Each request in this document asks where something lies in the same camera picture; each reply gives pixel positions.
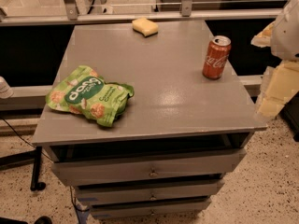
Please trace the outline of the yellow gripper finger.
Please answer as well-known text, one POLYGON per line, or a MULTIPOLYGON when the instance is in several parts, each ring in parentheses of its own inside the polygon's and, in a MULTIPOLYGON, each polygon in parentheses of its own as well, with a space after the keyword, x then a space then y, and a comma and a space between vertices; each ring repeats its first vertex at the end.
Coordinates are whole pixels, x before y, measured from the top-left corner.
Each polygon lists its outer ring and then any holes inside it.
POLYGON ((299 62, 282 61, 276 68, 268 66, 263 73, 256 116, 273 119, 299 92, 299 62))
POLYGON ((270 47, 273 27, 274 22, 272 21, 260 33, 251 39, 251 44, 259 48, 270 47))

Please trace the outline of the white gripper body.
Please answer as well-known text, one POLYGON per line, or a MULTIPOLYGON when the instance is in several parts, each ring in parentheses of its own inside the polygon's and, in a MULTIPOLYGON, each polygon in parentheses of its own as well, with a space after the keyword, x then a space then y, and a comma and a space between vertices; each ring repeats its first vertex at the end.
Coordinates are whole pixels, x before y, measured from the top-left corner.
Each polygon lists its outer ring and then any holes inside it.
POLYGON ((290 0, 278 14, 270 44, 274 56, 299 61, 299 0, 290 0))

